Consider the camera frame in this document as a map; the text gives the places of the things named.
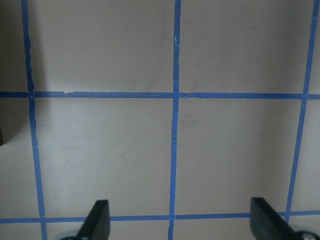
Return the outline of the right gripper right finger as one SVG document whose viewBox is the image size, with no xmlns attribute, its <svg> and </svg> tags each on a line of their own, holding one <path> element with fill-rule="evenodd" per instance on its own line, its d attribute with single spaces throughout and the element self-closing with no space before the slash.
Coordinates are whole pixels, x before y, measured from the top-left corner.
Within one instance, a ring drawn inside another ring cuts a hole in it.
<svg viewBox="0 0 320 240">
<path fill-rule="evenodd" d="M 262 197 L 250 199 L 250 230 L 256 240 L 318 240 L 308 230 L 294 230 Z"/>
</svg>

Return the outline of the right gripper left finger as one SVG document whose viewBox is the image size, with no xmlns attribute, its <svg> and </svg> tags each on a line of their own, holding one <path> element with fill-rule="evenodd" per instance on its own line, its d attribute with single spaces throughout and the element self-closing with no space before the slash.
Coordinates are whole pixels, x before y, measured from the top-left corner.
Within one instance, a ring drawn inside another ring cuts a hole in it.
<svg viewBox="0 0 320 240">
<path fill-rule="evenodd" d="M 97 200 L 81 228 L 73 235 L 59 235 L 57 240 L 108 240 L 111 233 L 109 201 Z"/>
</svg>

